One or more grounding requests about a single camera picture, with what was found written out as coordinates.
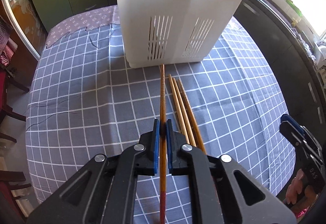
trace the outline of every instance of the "light wood chopstick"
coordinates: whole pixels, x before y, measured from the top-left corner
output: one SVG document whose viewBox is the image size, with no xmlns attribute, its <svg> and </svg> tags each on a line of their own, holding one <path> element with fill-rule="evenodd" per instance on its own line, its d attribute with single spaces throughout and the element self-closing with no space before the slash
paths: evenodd
<svg viewBox="0 0 326 224">
<path fill-rule="evenodd" d="M 175 109 L 177 110 L 177 114 L 178 114 L 181 133 L 185 135 L 185 139 L 186 139 L 187 143 L 190 144 L 188 134 L 187 134 L 187 129 L 185 128 L 185 122 L 183 120 L 182 111 L 181 111 L 181 108 L 180 108 L 177 92 L 175 91 L 175 87 L 174 87 L 174 84 L 173 84 L 171 74 L 169 74 L 169 81 L 170 81 L 170 86 L 171 86 L 171 90 L 172 90 Z"/>
<path fill-rule="evenodd" d="M 184 100 L 184 104 L 185 104 L 185 106 L 186 106 L 186 108 L 188 110 L 188 116 L 189 116 L 189 119 L 190 119 L 190 123 L 191 123 L 191 125 L 192 125 L 192 127 L 194 129 L 194 134 L 195 134 L 196 141 L 198 143 L 198 147 L 205 153 L 205 155 L 207 155 L 206 150 L 205 150 L 205 145 L 204 145 L 202 136 L 200 134 L 200 131 L 199 131 L 199 128 L 198 128 L 194 113 L 193 113 L 193 111 L 191 109 L 191 105 L 189 103 L 187 94 L 185 92 L 185 89 L 184 89 L 180 79 L 178 79 L 178 83 L 179 83 L 179 89 L 181 91 L 181 95 L 182 95 L 183 100 Z"/>
<path fill-rule="evenodd" d="M 180 105 L 180 108 L 181 108 L 182 116 L 183 116 L 183 119 L 184 119 L 184 122 L 185 122 L 185 126 L 186 126 L 186 129 L 187 129 L 187 134 L 188 134 L 188 138 L 189 138 L 189 141 L 190 141 L 190 145 L 196 147 L 195 138 L 194 138 L 194 135 L 193 135 L 192 130 L 191 130 L 191 125 L 190 125 L 190 122 L 189 122 L 189 118 L 188 118 L 187 112 L 185 110 L 185 105 L 183 104 L 177 82 L 176 82 L 175 78 L 172 78 L 172 80 L 173 80 L 174 88 L 175 88 L 175 90 L 177 92 L 177 97 L 178 97 L 179 105 Z"/>
<path fill-rule="evenodd" d="M 160 224 L 165 224 L 166 204 L 166 105 L 165 105 L 165 70 L 160 65 Z"/>
</svg>

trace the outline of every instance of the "dish rack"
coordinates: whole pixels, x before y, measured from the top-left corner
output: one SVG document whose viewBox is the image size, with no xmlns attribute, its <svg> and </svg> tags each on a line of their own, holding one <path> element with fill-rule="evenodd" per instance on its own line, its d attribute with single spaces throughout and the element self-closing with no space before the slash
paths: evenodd
<svg viewBox="0 0 326 224">
<path fill-rule="evenodd" d="M 213 48 L 241 0 L 117 0 L 132 68 L 199 62 Z"/>
</svg>

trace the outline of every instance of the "hand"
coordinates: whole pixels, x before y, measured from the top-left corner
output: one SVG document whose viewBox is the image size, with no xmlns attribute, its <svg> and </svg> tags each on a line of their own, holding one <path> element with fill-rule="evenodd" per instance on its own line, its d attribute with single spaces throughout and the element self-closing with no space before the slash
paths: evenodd
<svg viewBox="0 0 326 224">
<path fill-rule="evenodd" d="M 304 195 L 307 199 L 296 204 L 297 196 L 298 194 L 301 194 L 303 189 L 302 178 L 304 178 L 304 172 L 300 169 L 298 170 L 296 177 L 292 180 L 291 184 L 289 185 L 285 195 L 287 203 L 290 204 L 291 202 L 294 205 L 291 208 L 294 213 L 299 213 L 302 210 L 310 207 L 317 198 L 314 189 L 312 188 L 312 186 L 309 185 L 304 190 Z"/>
</svg>

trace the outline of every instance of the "triangular cutout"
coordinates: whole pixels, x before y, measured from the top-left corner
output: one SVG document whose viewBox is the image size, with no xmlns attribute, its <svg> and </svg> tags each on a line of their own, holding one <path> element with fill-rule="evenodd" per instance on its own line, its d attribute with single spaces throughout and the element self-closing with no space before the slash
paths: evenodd
<svg viewBox="0 0 326 224">
<path fill-rule="evenodd" d="M 265 199 L 265 195 L 242 172 L 236 170 L 234 176 L 238 182 L 244 200 L 248 206 Z"/>
<path fill-rule="evenodd" d="M 78 206 L 82 196 L 86 190 L 92 172 L 87 171 L 76 180 L 76 183 L 67 189 L 61 196 L 63 201 L 66 201 L 74 206 Z"/>
</svg>

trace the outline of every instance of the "checkered tablecloth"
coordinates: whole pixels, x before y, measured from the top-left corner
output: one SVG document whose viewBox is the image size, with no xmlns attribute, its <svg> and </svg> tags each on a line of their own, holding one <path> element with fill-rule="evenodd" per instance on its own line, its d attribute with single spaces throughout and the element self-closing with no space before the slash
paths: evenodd
<svg viewBox="0 0 326 224">
<path fill-rule="evenodd" d="M 264 56 L 234 19 L 200 63 L 166 65 L 180 78 L 209 155 L 228 153 L 276 195 L 293 172 L 294 148 L 278 131 L 287 112 Z M 81 29 L 45 49 L 26 121 L 27 157 L 40 202 L 95 154 L 119 154 L 159 118 L 159 67 L 132 69 L 120 26 Z M 167 118 L 179 130 L 170 85 Z M 167 223 L 191 223 L 187 177 L 167 176 Z M 138 180 L 134 222 L 159 219 L 159 176 Z"/>
</svg>

